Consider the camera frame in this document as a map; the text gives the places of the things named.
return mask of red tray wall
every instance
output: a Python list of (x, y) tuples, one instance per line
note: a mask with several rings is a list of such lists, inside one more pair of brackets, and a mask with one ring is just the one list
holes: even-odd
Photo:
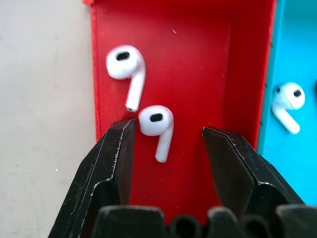
[(106, 71), (108, 51), (134, 45), (147, 67), (140, 110), (161, 104), (174, 113), (164, 164), (158, 137), (135, 132), (130, 203), (160, 207), (169, 223), (192, 214), (206, 221), (219, 205), (203, 126), (258, 138), (274, 0), (95, 0), (91, 5), (97, 139), (125, 110), (130, 80)]

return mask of earbud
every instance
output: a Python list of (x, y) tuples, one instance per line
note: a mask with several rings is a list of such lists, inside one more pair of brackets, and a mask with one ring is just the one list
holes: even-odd
[(276, 90), (272, 103), (272, 111), (277, 119), (292, 134), (297, 134), (301, 128), (286, 110), (297, 110), (304, 103), (304, 90), (296, 83), (286, 83)]
[(161, 163), (166, 162), (173, 136), (173, 113), (161, 105), (149, 106), (139, 113), (139, 123), (144, 135), (159, 135), (155, 158)]
[(106, 67), (114, 79), (131, 78), (125, 107), (136, 112), (139, 108), (145, 82), (145, 62), (141, 53), (133, 46), (123, 45), (112, 49), (106, 57)]

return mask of blue container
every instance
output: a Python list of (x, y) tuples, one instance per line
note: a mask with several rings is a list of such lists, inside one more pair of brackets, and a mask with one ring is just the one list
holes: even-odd
[[(290, 134), (271, 111), (275, 89), (298, 83), (304, 106), (289, 114), (301, 126)], [(280, 0), (275, 16), (258, 152), (307, 205), (317, 205), (317, 0)]]

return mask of red plastic tray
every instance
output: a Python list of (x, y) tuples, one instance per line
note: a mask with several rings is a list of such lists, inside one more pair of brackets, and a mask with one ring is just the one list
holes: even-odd
[(135, 46), (146, 62), (140, 110), (161, 104), (174, 114), (164, 164), (154, 158), (159, 138), (142, 135), (137, 124), (130, 203), (160, 207), (167, 223), (179, 214), (204, 223), (219, 200), (202, 129), (235, 131), (255, 147), (275, 1), (88, 2), (97, 139), (114, 121), (138, 115), (124, 106), (130, 80), (114, 80), (106, 71), (106, 54), (121, 44)]

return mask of wireless earbud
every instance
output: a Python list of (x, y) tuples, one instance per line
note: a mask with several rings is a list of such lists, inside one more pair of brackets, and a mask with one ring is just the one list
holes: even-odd
[(166, 162), (174, 129), (173, 113), (167, 107), (153, 105), (139, 113), (140, 130), (144, 135), (159, 135), (155, 158)]
[(112, 49), (106, 57), (106, 67), (114, 79), (131, 78), (125, 107), (136, 112), (145, 82), (145, 62), (141, 53), (133, 46), (123, 45)]
[(304, 103), (304, 90), (296, 83), (286, 83), (276, 90), (272, 103), (272, 111), (277, 119), (292, 134), (297, 134), (301, 128), (286, 110), (297, 110)]

